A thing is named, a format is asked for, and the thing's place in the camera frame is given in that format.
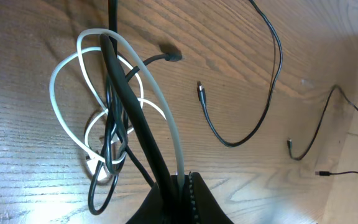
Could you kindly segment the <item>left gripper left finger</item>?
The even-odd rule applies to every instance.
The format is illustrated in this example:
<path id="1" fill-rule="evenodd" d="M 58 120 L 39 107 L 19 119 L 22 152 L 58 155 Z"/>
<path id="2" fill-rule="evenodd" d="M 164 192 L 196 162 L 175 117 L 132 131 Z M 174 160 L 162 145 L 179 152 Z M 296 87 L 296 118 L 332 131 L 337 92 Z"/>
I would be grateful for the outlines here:
<path id="1" fill-rule="evenodd" d="M 177 178 L 172 175 L 173 199 L 164 200 L 157 184 L 151 188 L 139 209 L 127 221 L 127 224 L 177 224 L 182 223 Z"/>

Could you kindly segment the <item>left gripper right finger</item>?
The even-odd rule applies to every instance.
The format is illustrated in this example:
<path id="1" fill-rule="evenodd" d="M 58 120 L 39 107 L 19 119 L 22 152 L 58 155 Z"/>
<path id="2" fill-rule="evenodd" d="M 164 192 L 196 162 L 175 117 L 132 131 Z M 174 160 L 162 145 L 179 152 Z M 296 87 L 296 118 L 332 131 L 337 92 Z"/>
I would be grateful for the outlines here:
<path id="1" fill-rule="evenodd" d="M 217 203 L 202 176 L 198 172 L 190 172 L 188 179 L 192 223 L 233 224 Z"/>

